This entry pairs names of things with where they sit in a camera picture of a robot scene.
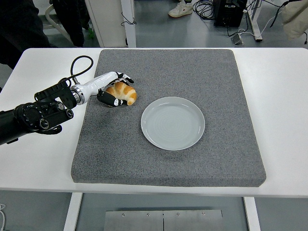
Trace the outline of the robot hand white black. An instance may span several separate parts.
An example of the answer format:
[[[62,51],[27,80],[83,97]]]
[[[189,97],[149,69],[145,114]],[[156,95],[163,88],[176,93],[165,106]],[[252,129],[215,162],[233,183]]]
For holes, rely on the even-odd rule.
[[[109,72],[94,78],[84,85],[78,85],[79,103],[84,104],[90,96],[111,107],[123,104],[133,105],[137,99],[136,90],[129,85],[134,81],[124,73]]]

